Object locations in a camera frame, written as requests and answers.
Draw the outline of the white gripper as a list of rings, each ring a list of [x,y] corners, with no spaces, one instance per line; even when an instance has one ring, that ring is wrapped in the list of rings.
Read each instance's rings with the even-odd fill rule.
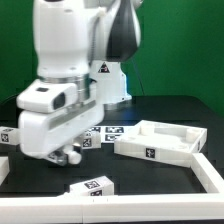
[[[19,117],[21,151],[34,158],[65,166],[67,155],[56,151],[69,145],[76,137],[100,123],[104,108],[95,100],[77,110],[65,108],[51,114],[23,111]]]

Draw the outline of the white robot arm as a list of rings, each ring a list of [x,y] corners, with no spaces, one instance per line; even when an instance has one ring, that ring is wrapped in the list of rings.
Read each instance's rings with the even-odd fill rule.
[[[138,49],[144,0],[34,0],[37,79],[17,97],[21,151],[77,164],[74,142],[104,117],[95,60],[123,62]]]

